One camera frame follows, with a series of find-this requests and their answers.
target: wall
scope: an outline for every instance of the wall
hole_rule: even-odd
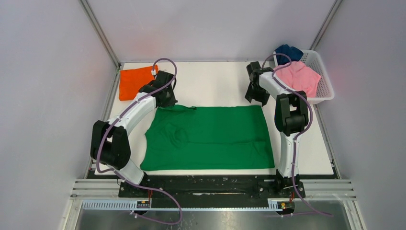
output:
[[[404,229],[406,4],[347,0],[317,51],[336,97],[320,105],[368,229]]]
[[[57,229],[114,66],[79,1],[0,3],[0,223]]]
[[[309,48],[334,0],[90,0],[122,62],[262,60]]]

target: blue cloth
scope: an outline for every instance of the blue cloth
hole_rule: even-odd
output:
[[[300,49],[294,46],[282,45],[275,49],[275,53],[282,53],[288,55],[292,61],[300,61],[303,56],[303,52]],[[278,65],[284,65],[289,63],[289,60],[281,55],[276,56],[276,60],[278,61]]]

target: plastic basket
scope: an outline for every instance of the plastic basket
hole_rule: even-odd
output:
[[[328,78],[326,68],[324,68],[324,64],[321,60],[320,55],[313,50],[301,49],[301,51],[303,52],[303,56],[300,61],[321,76],[320,81],[317,85],[316,97],[307,98],[308,102],[310,102],[311,104],[318,104],[322,101],[333,99],[333,87],[331,86],[330,79]],[[278,61],[276,60],[276,58],[274,58],[274,60],[275,66],[278,66]]]

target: folded green fabric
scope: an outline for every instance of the folded green fabric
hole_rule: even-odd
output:
[[[262,108],[158,108],[145,133],[144,171],[274,168]]]

